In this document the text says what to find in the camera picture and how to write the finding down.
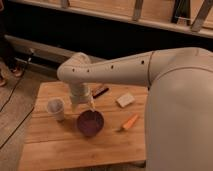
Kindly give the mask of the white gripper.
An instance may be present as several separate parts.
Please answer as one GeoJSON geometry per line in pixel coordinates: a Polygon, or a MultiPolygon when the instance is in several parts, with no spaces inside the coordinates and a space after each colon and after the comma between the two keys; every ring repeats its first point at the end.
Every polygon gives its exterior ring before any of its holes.
{"type": "Polygon", "coordinates": [[[69,89],[72,111],[75,111],[80,104],[92,107],[91,90],[86,83],[70,84],[69,89]]]}

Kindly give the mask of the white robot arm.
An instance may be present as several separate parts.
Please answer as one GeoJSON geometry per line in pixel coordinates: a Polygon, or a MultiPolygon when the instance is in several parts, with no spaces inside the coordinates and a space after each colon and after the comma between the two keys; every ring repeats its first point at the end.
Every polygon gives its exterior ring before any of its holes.
{"type": "Polygon", "coordinates": [[[73,106],[89,83],[144,86],[147,171],[213,171],[213,52],[185,47],[92,63],[76,53],[57,70],[73,106]]]}

